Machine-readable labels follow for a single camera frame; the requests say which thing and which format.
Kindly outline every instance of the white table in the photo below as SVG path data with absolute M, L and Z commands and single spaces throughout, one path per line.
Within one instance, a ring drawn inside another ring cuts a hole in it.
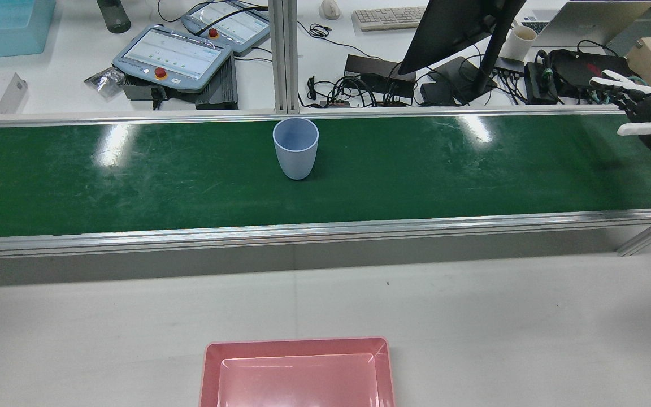
M 530 7 L 560 7 L 565 0 L 530 0 Z M 325 24 L 333 28 L 330 39 L 357 46 L 364 51 L 390 61 L 401 61 L 411 42 L 415 30 L 382 31 L 362 33 L 352 23 L 351 12 L 358 8 L 403 7 L 424 5 L 426 0 L 407 0 L 405 2 L 369 2 L 367 0 L 341 0 L 342 16 L 339 20 L 324 20 L 318 15 L 317 0 L 299 0 L 298 20 L 306 27 L 311 23 Z M 119 112 L 152 110 L 148 101 L 129 101 L 120 94 L 111 101 L 105 101 L 94 90 L 88 88 L 83 80 L 110 66 L 112 58 L 129 43 L 144 27 L 163 24 L 184 31 L 179 21 L 165 23 L 157 15 L 157 0 L 123 0 L 132 28 L 123 34 L 112 34 L 106 30 L 101 13 L 94 0 L 58 0 L 49 38 L 44 53 L 17 57 L 0 58 L 0 97 L 12 75 L 16 72 L 29 84 L 25 102 L 18 113 L 21 114 L 116 114 Z M 161 10 L 166 18 L 176 18 L 191 7 L 187 0 L 163 0 Z M 299 88 L 304 101 L 307 101 L 306 81 L 315 75 L 317 80 L 337 80 L 343 75 L 346 56 L 358 54 L 352 49 L 336 46 L 310 38 L 299 29 Z M 478 47 L 485 51 L 486 43 L 480 41 Z M 263 48 L 269 49 L 266 41 Z M 466 49 L 462 56 L 475 54 L 475 49 Z M 255 50 L 246 57 L 269 57 L 269 54 Z M 264 113 L 273 110 L 274 89 L 273 72 L 268 62 L 251 61 L 236 63 L 238 97 L 243 113 Z M 423 78 L 421 83 L 428 82 Z M 472 103 L 483 106 L 488 96 Z M 488 106 L 504 108 L 511 106 L 509 96 L 494 90 Z M 162 110 L 194 110 L 192 104 L 177 100 L 163 103 Z

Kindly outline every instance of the computer mouse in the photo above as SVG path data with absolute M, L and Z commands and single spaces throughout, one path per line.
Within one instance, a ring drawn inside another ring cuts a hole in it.
M 320 3 L 320 15 L 328 20 L 338 20 L 341 16 L 341 8 L 338 7 L 336 0 L 323 0 L 323 3 Z

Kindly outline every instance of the light blue object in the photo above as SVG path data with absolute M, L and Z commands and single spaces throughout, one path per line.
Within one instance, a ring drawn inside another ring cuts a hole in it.
M 55 0 L 0 0 L 0 57 L 44 51 L 54 3 Z
M 278 162 L 291 180 L 302 180 L 310 174 L 318 151 L 318 127 L 308 119 L 290 118 L 273 129 Z

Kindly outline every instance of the light blue bin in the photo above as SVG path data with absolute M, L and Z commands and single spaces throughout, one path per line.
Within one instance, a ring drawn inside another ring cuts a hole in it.
M 0 57 L 44 51 L 55 0 L 0 0 Z

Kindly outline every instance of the keyboard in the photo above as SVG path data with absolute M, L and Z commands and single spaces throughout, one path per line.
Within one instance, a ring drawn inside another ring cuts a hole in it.
M 547 21 L 523 21 L 522 25 L 534 30 L 535 33 L 541 33 L 549 23 Z
M 426 7 L 373 8 L 353 11 L 353 22 L 361 31 L 416 28 Z

